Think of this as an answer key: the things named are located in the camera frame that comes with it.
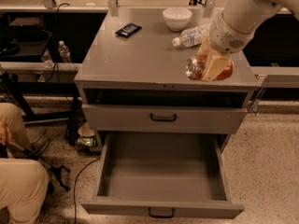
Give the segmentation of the person's hand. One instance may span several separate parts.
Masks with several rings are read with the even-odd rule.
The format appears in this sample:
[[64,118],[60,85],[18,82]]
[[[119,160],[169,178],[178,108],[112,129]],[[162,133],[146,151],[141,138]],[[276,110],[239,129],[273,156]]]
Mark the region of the person's hand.
[[11,144],[12,142],[13,137],[10,128],[5,121],[0,120],[0,144],[4,146],[6,144]]

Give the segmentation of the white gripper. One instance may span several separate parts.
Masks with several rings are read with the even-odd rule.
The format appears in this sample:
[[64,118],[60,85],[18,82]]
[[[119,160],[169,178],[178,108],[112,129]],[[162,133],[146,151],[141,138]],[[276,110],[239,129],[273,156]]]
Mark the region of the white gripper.
[[[211,23],[209,35],[206,35],[197,51],[198,55],[207,55],[210,46],[220,53],[237,53],[254,37],[254,33],[242,34],[231,28],[220,12]],[[209,53],[207,55],[204,81],[225,80],[232,75],[232,60],[229,55]]]

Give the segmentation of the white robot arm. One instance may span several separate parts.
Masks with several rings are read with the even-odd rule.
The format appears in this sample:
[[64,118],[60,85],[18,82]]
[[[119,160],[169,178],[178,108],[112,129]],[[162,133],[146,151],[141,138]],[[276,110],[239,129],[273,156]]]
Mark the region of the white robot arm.
[[299,19],[299,0],[230,0],[211,23],[197,54],[204,57],[200,80],[213,81],[233,64],[232,53],[241,51],[257,28],[282,8]]

